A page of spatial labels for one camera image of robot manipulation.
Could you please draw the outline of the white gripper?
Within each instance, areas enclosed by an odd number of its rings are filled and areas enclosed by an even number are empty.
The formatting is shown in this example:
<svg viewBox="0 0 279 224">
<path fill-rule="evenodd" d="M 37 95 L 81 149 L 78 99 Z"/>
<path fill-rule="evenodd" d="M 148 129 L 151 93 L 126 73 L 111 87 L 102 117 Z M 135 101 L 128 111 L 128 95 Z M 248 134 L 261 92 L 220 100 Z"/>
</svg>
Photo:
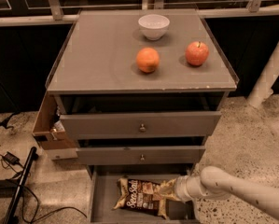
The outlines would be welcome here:
<svg viewBox="0 0 279 224">
<path fill-rule="evenodd" d="M 181 202 L 192 201 L 201 198 L 204 194 L 204 186 L 198 176 L 181 175 L 177 179 L 163 181 L 160 184 L 159 195 L 168 200 Z"/>
</svg>

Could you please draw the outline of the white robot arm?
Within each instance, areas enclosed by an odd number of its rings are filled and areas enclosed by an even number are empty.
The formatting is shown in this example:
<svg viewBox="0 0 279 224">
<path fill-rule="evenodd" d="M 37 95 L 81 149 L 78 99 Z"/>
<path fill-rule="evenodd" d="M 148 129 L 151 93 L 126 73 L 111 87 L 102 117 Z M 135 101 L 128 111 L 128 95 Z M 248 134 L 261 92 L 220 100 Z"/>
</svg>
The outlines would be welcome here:
<svg viewBox="0 0 279 224">
<path fill-rule="evenodd" d="M 272 85 L 279 77 L 279 41 L 261 72 L 247 102 L 254 108 L 272 95 Z M 197 198 L 218 200 L 233 195 L 275 218 L 279 224 L 279 189 L 235 177 L 215 166 L 203 168 L 199 175 L 181 175 L 160 185 L 159 194 L 178 202 Z"/>
</svg>

